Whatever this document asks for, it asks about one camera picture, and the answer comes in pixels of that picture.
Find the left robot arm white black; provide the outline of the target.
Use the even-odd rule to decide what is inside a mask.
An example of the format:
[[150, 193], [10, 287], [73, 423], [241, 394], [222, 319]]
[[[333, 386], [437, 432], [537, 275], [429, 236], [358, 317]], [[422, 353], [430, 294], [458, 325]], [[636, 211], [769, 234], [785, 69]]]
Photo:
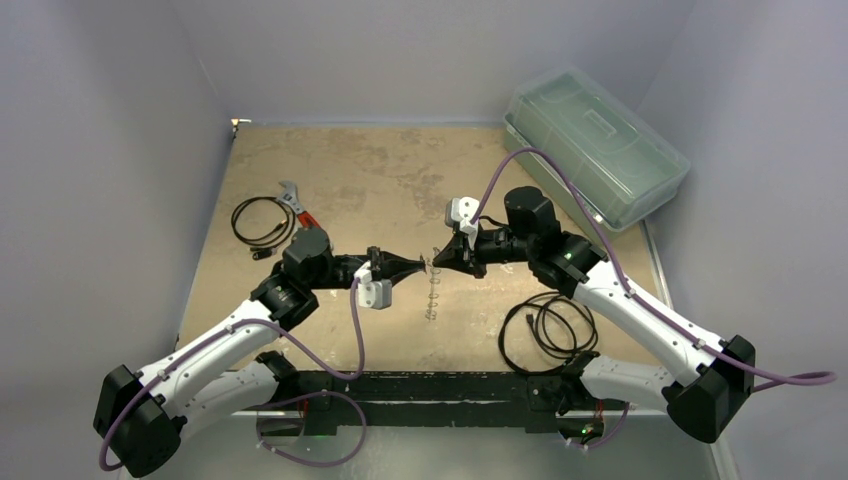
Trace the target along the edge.
[[[424, 259], [376, 246], [361, 255], [336, 255], [325, 230], [298, 230], [270, 275], [215, 327], [156, 362], [138, 370], [120, 365], [105, 376], [93, 420], [102, 438], [100, 468], [143, 477], [164, 465], [183, 440], [233, 412], [308, 406], [333, 397], [329, 388], [306, 391], [299, 371], [280, 353], [265, 352], [241, 370], [230, 368], [284, 337], [330, 376], [358, 379], [365, 363], [359, 308], [389, 307], [393, 286], [425, 269]], [[350, 373], [330, 367], [291, 333], [318, 308], [316, 291], [333, 289], [350, 293], [359, 354]]]

